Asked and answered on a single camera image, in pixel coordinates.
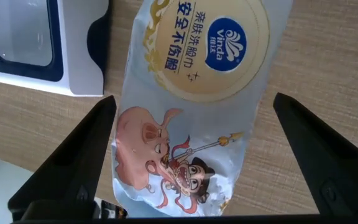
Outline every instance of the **table surface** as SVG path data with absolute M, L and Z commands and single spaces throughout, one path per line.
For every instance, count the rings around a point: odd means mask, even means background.
M 119 101 L 141 0 L 115 0 L 105 94 Z M 317 213 L 272 108 L 295 97 L 358 147 L 358 0 L 294 0 L 226 215 Z M 100 98 L 0 84 L 0 158 L 35 171 Z M 114 200 L 111 151 L 97 195 Z

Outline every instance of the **pig's snout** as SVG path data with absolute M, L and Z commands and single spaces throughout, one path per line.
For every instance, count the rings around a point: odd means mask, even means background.
M 145 123 L 142 128 L 143 141 L 147 144 L 150 141 L 156 140 L 161 137 L 162 130 L 156 128 L 153 124 Z

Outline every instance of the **transparent window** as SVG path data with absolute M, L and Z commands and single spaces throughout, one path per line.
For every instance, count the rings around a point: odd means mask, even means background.
M 52 61 L 47 0 L 0 0 L 0 56 L 46 66 Z

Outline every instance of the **pig's ear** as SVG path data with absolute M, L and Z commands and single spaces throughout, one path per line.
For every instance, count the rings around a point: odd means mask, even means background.
M 182 112 L 183 112 L 183 110 L 181 110 L 181 109 L 170 109 L 170 110 L 168 110 L 165 113 L 164 122 L 161 124 L 161 127 L 166 128 L 168 126 L 169 122 L 171 121 L 171 119 L 174 116 L 176 116 L 176 115 L 178 115 L 178 114 L 180 114 Z

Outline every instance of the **golden staff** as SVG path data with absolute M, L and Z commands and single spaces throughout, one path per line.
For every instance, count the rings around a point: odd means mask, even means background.
M 195 152 L 198 152 L 198 151 L 201 151 L 201 150 L 204 150 L 204 149 L 208 149 L 208 148 L 211 148 L 211 147 L 214 147 L 214 146 L 227 146 L 230 142 L 235 142 L 236 140 L 240 139 L 241 137 L 243 137 L 244 133 L 241 132 L 241 133 L 234 133 L 234 134 L 231 134 L 230 137 L 226 137 L 226 136 L 221 136 L 218 138 L 218 141 L 214 142 L 214 143 L 211 143 L 211 144 L 208 144 L 208 145 L 205 145 L 205 146 L 201 146 L 201 147 L 198 147 L 196 149 L 193 149 L 193 153 Z M 175 156 L 173 159 L 178 159 L 182 156 L 185 156 L 187 155 L 187 153 L 182 153 L 178 156 Z

